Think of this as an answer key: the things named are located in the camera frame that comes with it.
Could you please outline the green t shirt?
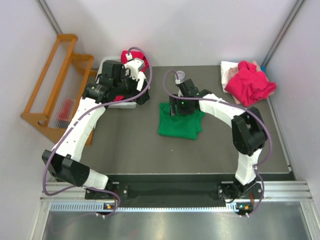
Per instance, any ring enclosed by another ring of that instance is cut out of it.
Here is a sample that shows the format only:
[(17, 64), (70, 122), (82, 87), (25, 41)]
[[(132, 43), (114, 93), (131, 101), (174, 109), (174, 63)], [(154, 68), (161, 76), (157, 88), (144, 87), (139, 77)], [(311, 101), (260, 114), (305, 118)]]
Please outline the green t shirt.
[(168, 102), (159, 104), (158, 134), (165, 137), (196, 140), (197, 135), (203, 131), (202, 120), (205, 113), (196, 110), (190, 115), (170, 115)]

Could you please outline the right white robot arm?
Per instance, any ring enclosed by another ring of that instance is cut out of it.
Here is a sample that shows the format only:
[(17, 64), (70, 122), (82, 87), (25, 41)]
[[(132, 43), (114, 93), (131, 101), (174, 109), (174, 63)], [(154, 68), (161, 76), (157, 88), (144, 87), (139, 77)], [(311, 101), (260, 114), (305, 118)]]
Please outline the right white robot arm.
[(170, 114), (190, 115), (199, 110), (226, 123), (232, 131), (232, 141), (238, 151), (237, 169), (234, 180), (222, 186), (220, 197), (231, 199), (245, 198), (252, 193), (257, 175), (254, 166), (267, 141), (267, 135), (251, 114), (229, 105), (207, 89), (198, 90), (191, 79), (175, 80), (178, 94), (169, 98)]

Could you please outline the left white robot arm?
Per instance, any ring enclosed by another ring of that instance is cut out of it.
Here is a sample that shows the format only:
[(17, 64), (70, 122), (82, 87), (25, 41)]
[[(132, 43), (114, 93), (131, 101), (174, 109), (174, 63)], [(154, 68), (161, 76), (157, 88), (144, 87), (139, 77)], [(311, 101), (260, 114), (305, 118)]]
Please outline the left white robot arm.
[(54, 178), (76, 187), (95, 188), (105, 199), (113, 194), (114, 187), (108, 183), (108, 176), (90, 169), (80, 160), (97, 121), (110, 105), (143, 105), (149, 100), (150, 85), (142, 71), (144, 67), (145, 62), (140, 58), (133, 58), (125, 64), (114, 60), (102, 63), (96, 81), (85, 86), (62, 138), (52, 150), (45, 150), (41, 156)]

